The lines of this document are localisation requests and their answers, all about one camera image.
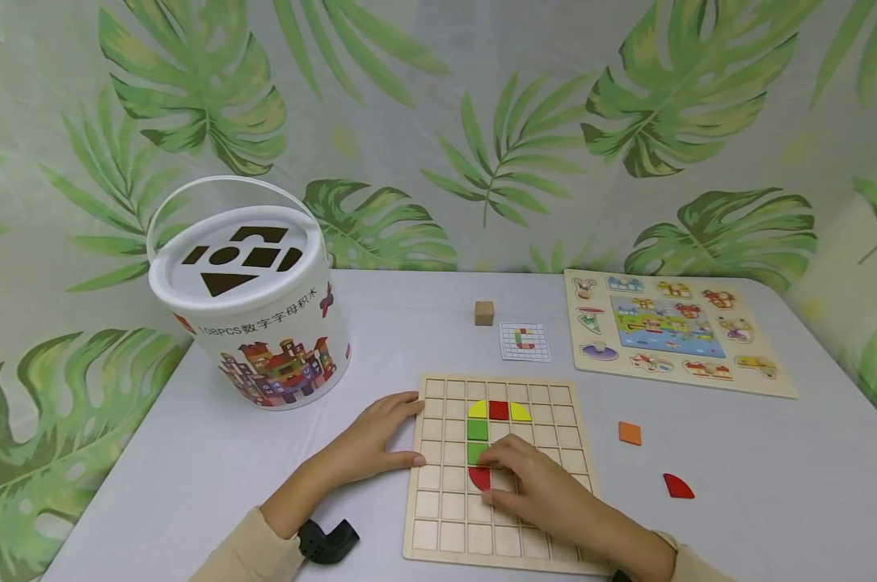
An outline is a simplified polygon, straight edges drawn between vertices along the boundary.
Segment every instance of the red square block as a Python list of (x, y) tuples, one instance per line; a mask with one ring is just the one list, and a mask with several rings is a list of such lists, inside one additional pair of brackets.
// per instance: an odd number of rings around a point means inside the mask
[(491, 420), (509, 420), (509, 403), (502, 403), (499, 400), (491, 400), (491, 410), (489, 410)]

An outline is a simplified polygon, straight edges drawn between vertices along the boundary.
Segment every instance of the sleeve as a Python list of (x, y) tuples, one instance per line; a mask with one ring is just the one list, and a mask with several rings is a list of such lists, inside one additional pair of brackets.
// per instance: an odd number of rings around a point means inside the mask
[(688, 546), (678, 544), (671, 535), (655, 532), (677, 551), (671, 582), (734, 582), (710, 564), (703, 562)]
[(289, 582), (302, 560), (298, 535), (280, 539), (253, 508), (189, 582)]

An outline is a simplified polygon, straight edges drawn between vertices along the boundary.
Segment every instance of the bucket lid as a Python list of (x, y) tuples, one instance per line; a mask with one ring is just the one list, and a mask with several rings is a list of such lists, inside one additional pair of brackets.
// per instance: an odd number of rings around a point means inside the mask
[(322, 251), (318, 223), (295, 209), (232, 209), (177, 234), (150, 264), (153, 293), (169, 307), (231, 314), (264, 306), (305, 277)]

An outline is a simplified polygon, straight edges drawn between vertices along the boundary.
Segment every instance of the red quarter circle piece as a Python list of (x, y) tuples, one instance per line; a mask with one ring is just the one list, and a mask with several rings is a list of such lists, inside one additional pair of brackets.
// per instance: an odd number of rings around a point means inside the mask
[(491, 420), (509, 420), (509, 403), (501, 402), (501, 400), (491, 400), (489, 416)]
[(664, 473), (664, 484), (668, 486), (668, 494), (671, 497), (678, 499), (693, 499), (695, 497), (694, 490), (690, 489), (690, 486), (684, 483), (684, 479), (681, 477)]
[(491, 470), (488, 466), (468, 466), (467, 472), (477, 489), (486, 491), (491, 488)]

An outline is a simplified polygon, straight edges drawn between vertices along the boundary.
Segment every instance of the yellow semicircle block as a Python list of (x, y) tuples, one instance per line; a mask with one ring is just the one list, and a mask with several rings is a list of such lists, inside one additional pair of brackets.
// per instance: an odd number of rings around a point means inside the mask
[(520, 423), (532, 422), (532, 416), (529, 414), (529, 411), (525, 410), (525, 406), (519, 403), (509, 404), (509, 417), (513, 421)]
[(467, 412), (468, 418), (487, 418), (487, 400), (480, 400), (479, 403), (474, 403), (473, 406), (470, 406), (470, 410)]

